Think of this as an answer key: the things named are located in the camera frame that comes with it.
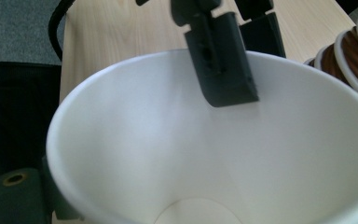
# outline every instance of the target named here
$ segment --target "black object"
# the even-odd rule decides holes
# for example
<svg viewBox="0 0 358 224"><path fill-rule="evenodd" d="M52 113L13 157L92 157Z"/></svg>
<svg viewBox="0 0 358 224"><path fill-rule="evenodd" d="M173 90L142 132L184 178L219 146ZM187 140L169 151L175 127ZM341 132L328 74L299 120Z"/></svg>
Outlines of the black object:
<svg viewBox="0 0 358 224"><path fill-rule="evenodd" d="M137 0L140 6L147 0ZM172 0L172 17L189 24L186 42L206 100L213 106L258 100L245 46L249 50L284 57L284 48L272 0L236 0L245 20L238 28L234 13L214 18L221 0Z"/></svg>
<svg viewBox="0 0 358 224"><path fill-rule="evenodd" d="M205 99L212 106L258 100L245 47L234 13L214 18L220 1L172 0L172 16L185 34Z"/></svg>
<svg viewBox="0 0 358 224"><path fill-rule="evenodd" d="M50 17L48 22L48 38L50 40L51 46L54 48L58 58L62 61L62 49L57 38L57 29L60 25L60 21L65 15L66 11L71 7L75 0L61 0L60 3L55 8L53 14Z"/></svg>
<svg viewBox="0 0 358 224"><path fill-rule="evenodd" d="M240 26L248 50L263 52L285 58L279 24L274 12Z"/></svg>
<svg viewBox="0 0 358 224"><path fill-rule="evenodd" d="M0 176L0 223L48 224L43 189L36 169Z"/></svg>
<svg viewBox="0 0 358 224"><path fill-rule="evenodd" d="M358 8L358 0L336 0L338 4L344 9L347 14L351 14L356 8Z"/></svg>
<svg viewBox="0 0 358 224"><path fill-rule="evenodd" d="M0 63L0 175L42 167L60 80L58 65Z"/></svg>
<svg viewBox="0 0 358 224"><path fill-rule="evenodd" d="M50 223L53 210L58 219L79 217L42 161L60 81L59 65L0 62L0 224Z"/></svg>

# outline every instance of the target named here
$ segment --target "white paper cup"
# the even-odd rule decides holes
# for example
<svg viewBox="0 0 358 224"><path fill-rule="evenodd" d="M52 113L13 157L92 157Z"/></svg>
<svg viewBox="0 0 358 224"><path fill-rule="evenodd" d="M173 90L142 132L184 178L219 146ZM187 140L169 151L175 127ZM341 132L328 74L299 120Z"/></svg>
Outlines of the white paper cup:
<svg viewBox="0 0 358 224"><path fill-rule="evenodd" d="M48 131L63 195L98 223L358 223L358 93L300 63L248 59L260 101L221 108L187 50L88 78Z"/></svg>

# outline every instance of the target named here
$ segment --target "table surface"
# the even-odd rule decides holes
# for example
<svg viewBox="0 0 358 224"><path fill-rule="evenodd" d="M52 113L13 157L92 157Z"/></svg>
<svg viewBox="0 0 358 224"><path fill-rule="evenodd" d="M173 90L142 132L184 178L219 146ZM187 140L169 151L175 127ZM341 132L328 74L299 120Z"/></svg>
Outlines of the table surface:
<svg viewBox="0 0 358 224"><path fill-rule="evenodd" d="M61 99L95 72L137 55L184 49L183 33L171 18L169 0L77 0L66 16ZM304 62L333 43L354 23L335 0L275 0L286 56ZM236 11L224 0L213 14ZM244 23L238 16L239 23Z"/></svg>

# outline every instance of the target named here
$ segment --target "stacked brown cups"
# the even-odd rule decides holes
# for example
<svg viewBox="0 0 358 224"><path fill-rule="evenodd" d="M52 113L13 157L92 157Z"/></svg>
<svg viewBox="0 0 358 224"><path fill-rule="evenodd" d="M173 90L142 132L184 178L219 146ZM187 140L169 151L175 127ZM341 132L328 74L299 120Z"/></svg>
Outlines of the stacked brown cups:
<svg viewBox="0 0 358 224"><path fill-rule="evenodd" d="M338 78L358 92L358 21L306 64Z"/></svg>

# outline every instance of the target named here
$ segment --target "floor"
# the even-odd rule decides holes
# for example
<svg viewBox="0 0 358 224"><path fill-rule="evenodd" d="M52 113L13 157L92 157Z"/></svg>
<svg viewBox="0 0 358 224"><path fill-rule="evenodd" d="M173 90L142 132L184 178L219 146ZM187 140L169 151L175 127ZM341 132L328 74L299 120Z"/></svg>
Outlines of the floor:
<svg viewBox="0 0 358 224"><path fill-rule="evenodd" d="M0 62L60 64L48 40L49 17L60 0L0 0ZM63 41L63 24L58 30Z"/></svg>

